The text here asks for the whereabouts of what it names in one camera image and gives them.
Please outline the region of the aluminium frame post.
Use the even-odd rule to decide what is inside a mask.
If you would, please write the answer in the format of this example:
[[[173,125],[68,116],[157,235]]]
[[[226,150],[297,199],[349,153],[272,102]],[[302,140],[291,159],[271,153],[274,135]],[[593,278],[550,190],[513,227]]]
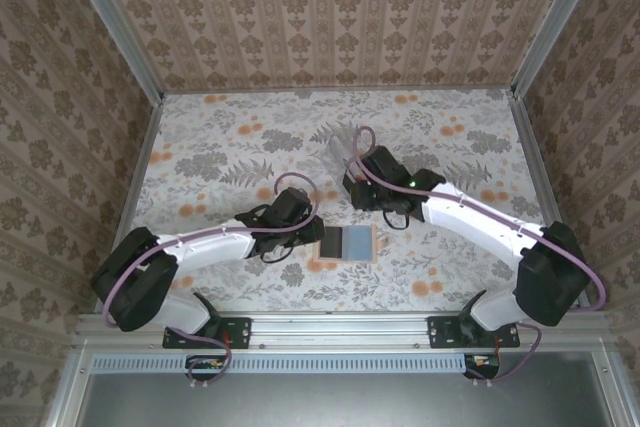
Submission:
[[[512,93],[517,100],[522,100],[531,87],[553,45],[568,24],[569,18],[578,2],[579,0],[552,1],[511,83]]]
[[[125,13],[116,0],[90,0],[121,55],[153,108],[162,104],[164,89],[148,62],[142,44],[135,38]]]

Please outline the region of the black credit card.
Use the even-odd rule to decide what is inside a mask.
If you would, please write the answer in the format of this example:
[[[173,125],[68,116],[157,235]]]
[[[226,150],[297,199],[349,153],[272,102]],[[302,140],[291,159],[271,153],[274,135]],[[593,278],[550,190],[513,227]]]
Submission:
[[[341,259],[343,257],[344,229],[337,226],[327,226],[325,235],[319,244],[319,257],[322,259]]]

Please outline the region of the clear acrylic card stand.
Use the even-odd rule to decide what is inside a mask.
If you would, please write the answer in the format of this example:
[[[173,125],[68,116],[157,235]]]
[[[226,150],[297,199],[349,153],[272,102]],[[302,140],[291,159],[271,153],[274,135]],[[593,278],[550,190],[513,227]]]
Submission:
[[[348,127],[332,133],[326,142],[325,152],[321,158],[323,165],[337,187],[345,195],[349,193],[354,183],[351,180],[349,168],[352,165],[359,167],[359,164],[355,161],[353,149],[356,130],[356,127]]]

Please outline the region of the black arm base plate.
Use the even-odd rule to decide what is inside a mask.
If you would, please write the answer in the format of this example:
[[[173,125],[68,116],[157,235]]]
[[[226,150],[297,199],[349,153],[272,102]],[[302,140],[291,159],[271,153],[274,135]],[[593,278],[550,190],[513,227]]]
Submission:
[[[432,316],[427,318],[432,349],[516,348],[521,345],[515,324],[488,331],[475,320],[460,316]]]
[[[194,336],[215,339],[231,349],[247,349],[251,339],[252,319],[249,317],[221,317],[210,320]],[[213,348],[209,342],[196,341],[179,335],[174,330],[164,331],[162,346],[165,349]]]

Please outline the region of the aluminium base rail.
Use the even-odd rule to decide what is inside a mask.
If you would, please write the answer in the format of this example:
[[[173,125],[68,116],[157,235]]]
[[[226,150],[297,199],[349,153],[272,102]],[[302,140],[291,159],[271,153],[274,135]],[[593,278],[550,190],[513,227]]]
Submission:
[[[446,312],[229,312],[252,320],[248,350],[265,353],[426,352],[434,317]],[[555,327],[542,326],[540,352],[611,351],[616,336],[606,315],[570,313]],[[142,352],[162,347],[164,327],[148,324],[133,332],[105,325],[98,314],[82,315],[76,349]]]

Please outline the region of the grey metal panel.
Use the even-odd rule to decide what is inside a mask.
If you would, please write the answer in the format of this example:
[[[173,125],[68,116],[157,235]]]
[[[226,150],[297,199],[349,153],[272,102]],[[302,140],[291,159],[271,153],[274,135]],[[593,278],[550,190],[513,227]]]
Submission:
[[[461,374],[97,375],[79,427],[613,427],[591,359],[536,354],[487,386]]]

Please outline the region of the floral patterned table cover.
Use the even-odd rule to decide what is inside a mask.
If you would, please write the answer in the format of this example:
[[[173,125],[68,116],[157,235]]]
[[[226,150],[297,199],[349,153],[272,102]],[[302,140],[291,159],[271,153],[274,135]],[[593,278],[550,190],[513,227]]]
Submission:
[[[408,170],[433,170],[541,224],[511,98],[501,90],[168,96],[132,223],[186,233],[269,203],[275,183],[316,185],[327,225],[376,227],[376,264],[315,261],[307,246],[272,264],[196,270],[176,278],[171,292],[199,293],[221,311],[456,310],[508,284],[513,272],[448,230],[354,210],[321,158],[332,133],[369,126]]]

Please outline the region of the aluminium side frame beam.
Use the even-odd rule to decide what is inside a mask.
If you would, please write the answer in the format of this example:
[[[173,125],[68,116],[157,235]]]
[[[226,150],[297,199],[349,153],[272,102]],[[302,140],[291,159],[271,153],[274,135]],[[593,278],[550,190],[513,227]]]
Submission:
[[[159,102],[153,106],[153,109],[151,111],[149,124],[145,132],[136,167],[131,178],[131,185],[114,237],[113,248],[115,248],[119,244],[119,242],[124,239],[131,228],[132,221],[135,217],[136,207],[144,182],[147,166],[149,164],[149,160],[153,151],[153,145],[159,131],[162,114],[163,96],[160,96]]]
[[[510,108],[542,217],[548,224],[553,221],[562,221],[562,215],[556,202],[525,104],[522,99],[513,95],[510,99]]]

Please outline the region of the thin aluminium frame beam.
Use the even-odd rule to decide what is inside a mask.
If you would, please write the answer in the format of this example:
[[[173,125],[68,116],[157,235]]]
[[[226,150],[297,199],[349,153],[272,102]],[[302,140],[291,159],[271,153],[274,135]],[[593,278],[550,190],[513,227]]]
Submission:
[[[501,90],[512,92],[510,85],[399,85],[399,86],[339,86],[339,87],[298,87],[298,88],[263,88],[263,89],[223,89],[223,90],[165,90],[161,97],[175,95],[208,95],[208,94],[267,94],[267,93],[320,93],[320,92],[431,92],[431,91],[476,91],[476,90]]]

